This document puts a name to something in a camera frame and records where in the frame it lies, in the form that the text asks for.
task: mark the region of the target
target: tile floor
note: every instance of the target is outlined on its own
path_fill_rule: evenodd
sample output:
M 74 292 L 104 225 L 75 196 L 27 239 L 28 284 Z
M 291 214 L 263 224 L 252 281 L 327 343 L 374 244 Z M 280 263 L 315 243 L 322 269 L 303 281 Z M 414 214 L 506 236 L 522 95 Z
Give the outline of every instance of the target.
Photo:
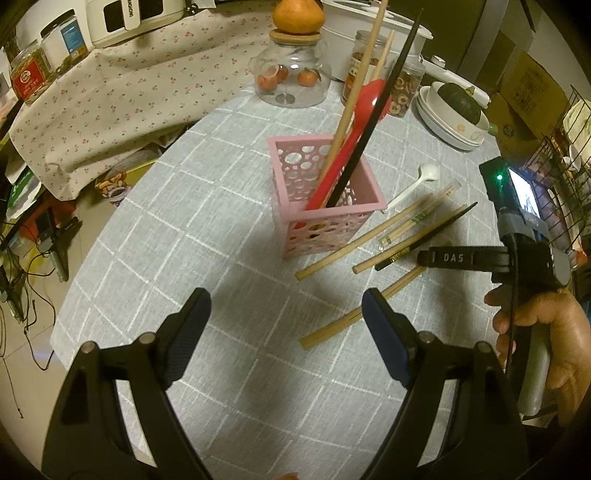
M 58 312 L 72 279 L 114 211 L 115 207 L 104 201 L 92 186 L 85 188 L 80 194 L 75 215 L 82 221 L 82 227 L 68 250 L 70 280 L 60 283 L 54 274 L 47 278 L 35 278 L 33 281 L 33 287 L 43 296 L 50 298 Z M 38 269 L 39 273 L 43 273 L 44 269 L 51 270 L 49 260 Z M 37 299 L 35 303 L 38 322 L 30 328 L 29 338 L 38 362 L 45 365 L 51 352 L 49 338 L 53 312 L 45 302 Z M 39 468 L 47 426 L 66 371 L 55 356 L 46 372 L 39 370 L 31 358 L 22 324 L 14 320 L 6 304 L 2 303 L 0 307 L 6 318 L 7 327 L 6 367 L 10 372 L 18 405 L 24 416 L 23 419 L 20 418 L 12 398 L 7 370 L 0 361 L 0 421 L 23 454 Z

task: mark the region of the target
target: handheld controller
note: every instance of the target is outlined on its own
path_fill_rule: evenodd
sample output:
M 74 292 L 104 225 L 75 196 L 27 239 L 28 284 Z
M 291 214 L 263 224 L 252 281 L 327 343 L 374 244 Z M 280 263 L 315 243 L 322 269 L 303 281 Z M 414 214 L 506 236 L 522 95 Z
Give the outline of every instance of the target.
M 488 198 L 495 206 L 499 238 L 505 246 L 432 247 L 419 253 L 419 264 L 489 271 L 493 283 L 517 288 L 522 302 L 533 294 L 568 285 L 568 256 L 552 246 L 548 225 L 540 216 L 529 181 L 501 157 L 484 162 L 479 168 Z M 509 311 L 508 304 L 502 308 Z M 540 409 L 550 366 L 549 326 L 516 327 L 515 341 L 518 347 L 507 376 L 518 399 L 519 411 L 535 415 Z

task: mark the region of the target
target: green pumpkin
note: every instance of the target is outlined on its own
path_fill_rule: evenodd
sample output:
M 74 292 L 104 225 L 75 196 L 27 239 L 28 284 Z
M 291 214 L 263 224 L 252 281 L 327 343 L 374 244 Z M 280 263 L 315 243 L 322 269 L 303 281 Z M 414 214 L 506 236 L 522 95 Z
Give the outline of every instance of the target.
M 439 87 L 439 96 L 452 107 L 457 113 L 468 120 L 471 124 L 478 125 L 480 121 L 480 105 L 472 98 L 468 90 L 455 83 L 446 83 Z

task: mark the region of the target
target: pink floral fabric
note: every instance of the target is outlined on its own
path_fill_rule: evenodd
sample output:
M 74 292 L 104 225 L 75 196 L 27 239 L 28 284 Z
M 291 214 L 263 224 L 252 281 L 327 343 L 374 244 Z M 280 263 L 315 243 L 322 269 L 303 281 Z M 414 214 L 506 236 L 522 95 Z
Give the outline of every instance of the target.
M 195 122 L 252 81 L 273 1 L 220 4 L 93 50 L 18 114 L 10 137 L 42 184 L 70 200 L 157 137 Z

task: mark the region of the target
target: black cable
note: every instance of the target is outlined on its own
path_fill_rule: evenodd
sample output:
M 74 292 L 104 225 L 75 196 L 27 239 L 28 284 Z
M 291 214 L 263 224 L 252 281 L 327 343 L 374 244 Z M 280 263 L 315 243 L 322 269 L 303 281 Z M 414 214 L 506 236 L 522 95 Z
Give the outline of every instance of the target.
M 10 383 L 10 390 L 12 391 L 12 399 L 14 400 L 14 404 L 17 407 L 17 411 L 18 414 L 21 416 L 22 419 L 24 419 L 25 417 L 22 415 L 22 411 L 20 409 L 20 407 L 18 406 L 18 402 L 17 402 L 17 395 L 14 392 L 14 385 L 12 384 L 12 377 L 10 376 L 10 372 L 8 371 L 8 365 L 6 363 L 6 359 L 4 358 L 5 354 L 6 354 L 6 344 L 7 344 L 7 337 L 6 337 L 6 321 L 4 318 L 4 312 L 2 311 L 2 309 L 0 309 L 0 314 L 2 315 L 2 317 L 0 318 L 0 349 L 2 350 L 2 353 L 0 353 L 0 358 L 2 358 L 2 362 L 4 363 L 4 368 L 6 369 L 6 374 L 8 376 L 8 382 Z
M 53 325 L 55 325 L 56 324 L 56 315 L 55 315 L 56 310 L 51 303 L 50 303 L 50 306 L 53 309 L 53 313 L 54 313 Z M 49 364 L 51 363 L 51 359 L 53 358 L 53 355 L 54 355 L 54 353 L 56 353 L 56 351 L 51 350 L 51 353 L 49 354 L 49 358 L 47 359 L 47 364 L 44 367 L 39 365 L 39 362 L 37 361 L 37 358 L 35 357 L 35 352 L 33 352 L 33 346 L 31 344 L 31 341 L 29 340 L 29 335 L 28 335 L 29 328 L 31 326 L 35 325 L 37 322 L 37 309 L 35 308 L 35 300 L 33 300 L 33 312 L 35 313 L 35 321 L 33 321 L 33 323 L 31 323 L 31 324 L 29 324 L 29 322 L 27 321 L 27 323 L 25 324 L 25 328 L 23 329 L 22 332 L 25 334 L 25 338 L 27 339 L 27 343 L 29 344 L 29 350 L 31 351 L 31 357 L 33 358 L 33 361 L 35 362 L 36 366 L 39 367 L 39 370 L 41 370 L 42 372 L 46 372 L 47 369 L 49 368 Z
M 4 236 L 3 236 L 3 235 L 0 235 L 0 239 L 1 239 L 1 240 L 4 240 Z M 28 343 L 28 345 L 29 345 L 29 350 L 31 351 L 31 357 L 33 358 L 33 361 L 35 362 L 36 366 L 37 366 L 37 367 L 38 367 L 38 368 L 39 368 L 41 371 L 45 372 L 45 371 L 47 371 L 47 370 L 49 369 L 49 364 L 50 364 L 50 362 L 51 362 L 51 359 L 53 358 L 53 355 L 54 355 L 56 352 L 55 352 L 55 350 L 52 350 L 52 351 L 51 351 L 51 354 L 49 355 L 49 358 L 48 358 L 48 360 L 47 360 L 47 364 L 46 364 L 44 367 L 42 367 L 42 366 L 39 364 L 39 362 L 37 361 L 37 358 L 35 357 L 35 353 L 34 353 L 34 351 L 33 351 L 33 345 L 31 344 L 31 341 L 30 341 L 30 339 L 29 339 L 29 336 L 28 336 L 28 331 L 29 331 L 29 328 L 30 328 L 32 325 L 35 325 L 35 323 L 37 322 L 37 309 L 36 309 L 36 307 L 35 307 L 35 300 L 32 300 L 32 301 L 31 301 L 31 296 L 29 295 L 29 291 L 28 291 L 28 289 L 27 289 L 27 286 L 28 286 L 28 288 L 30 288 L 30 289 L 31 289 L 33 292 L 35 292 L 35 294 L 37 295 L 37 297 L 39 297 L 40 299 L 42 299 L 42 300 L 43 300 L 45 303 L 47 303 L 47 304 L 48 304 L 48 305 L 51 307 L 51 309 L 52 309 L 52 311 L 53 311 L 53 322 L 52 322 L 52 325 L 51 325 L 51 326 L 52 326 L 52 327 L 53 327 L 53 326 L 55 326 L 55 324 L 56 324 L 56 319 L 57 319 L 57 312 L 56 312 L 56 308 L 53 306 L 53 303 L 52 303 L 52 302 L 50 302 L 49 300 L 47 300 L 47 299 L 46 299 L 45 297 L 43 297 L 43 296 L 42 296 L 42 295 L 41 295 L 41 294 L 40 294 L 40 293 L 39 293 L 37 290 L 35 290 L 35 288 L 34 288 L 34 287 L 31 285 L 31 280 L 30 280 L 30 278 L 29 278 L 30 276 L 33 276 L 33 277 L 48 277 L 48 276 L 52 275 L 52 273 L 55 271 L 55 268 L 54 268 L 52 271 L 50 271 L 48 274 L 34 274 L 34 273 L 30 273 L 30 272 L 29 272 L 29 269 L 31 268 L 31 265 L 33 264 L 33 262 L 35 261 L 35 259 L 37 259 L 37 258 L 39 258 L 39 257 L 45 257 L 45 256 L 47 255 L 47 253 L 46 253 L 46 252 L 43 252 L 43 253 L 39 253 L 39 254 L 35 255 L 35 256 L 34 256 L 34 257 L 31 259 L 31 261 L 29 262 L 29 265 L 28 265 L 27 269 L 25 270 L 24 268 L 22 268 L 22 266 L 20 266 L 20 264 L 19 264 L 18 262 L 16 262 L 16 260 L 15 260 L 15 257 L 17 257 L 17 258 L 18 258 L 18 256 L 14 254 L 14 252 L 13 252 L 13 251 L 10 249 L 10 247 L 9 247 L 9 246 L 7 246 L 7 250 L 8 250 L 8 252 L 10 253 L 11 270 L 12 270 L 12 268 L 14 267 L 14 268 L 15 268 L 15 270 L 16 270 L 17 272 L 23 273 L 23 274 L 25 275 L 25 281 L 23 282 L 23 289 L 25 290 L 25 294 L 26 294 L 26 296 L 27 296 L 27 311 L 26 311 L 26 313 L 24 314 L 24 322 L 25 322 L 25 326 L 24 326 L 24 328 L 23 328 L 23 334 L 24 334 L 25 338 L 27 339 L 27 343 Z M 29 322 L 28 322 L 28 319 L 29 319 L 29 312 L 30 312 L 30 305 L 31 305 L 31 304 L 33 305 L 33 312 L 34 312 L 34 314 L 35 314 L 35 320 L 33 321 L 33 323 L 29 323 Z
M 29 266 L 27 267 L 27 275 L 30 275 L 32 277 L 49 277 L 53 272 L 56 271 L 55 268 L 52 269 L 52 271 L 50 271 L 49 273 L 45 273 L 45 274 L 39 274 L 39 273 L 31 273 L 29 272 L 29 268 L 31 268 L 31 265 L 33 264 L 33 262 L 39 258 L 39 257 L 44 257 L 46 258 L 47 253 L 41 253 L 41 254 L 37 254 L 35 255 L 31 261 L 29 262 Z
M 509 348 L 507 349 L 507 363 L 505 365 L 505 375 L 509 373 L 509 366 L 511 364 L 511 357 L 513 355 L 513 342 L 515 341 L 515 311 L 519 302 L 519 261 L 517 255 L 517 239 L 515 234 L 509 235 L 509 258 L 511 260 L 511 268 L 513 272 L 513 288 L 511 291 L 511 306 L 509 307 Z

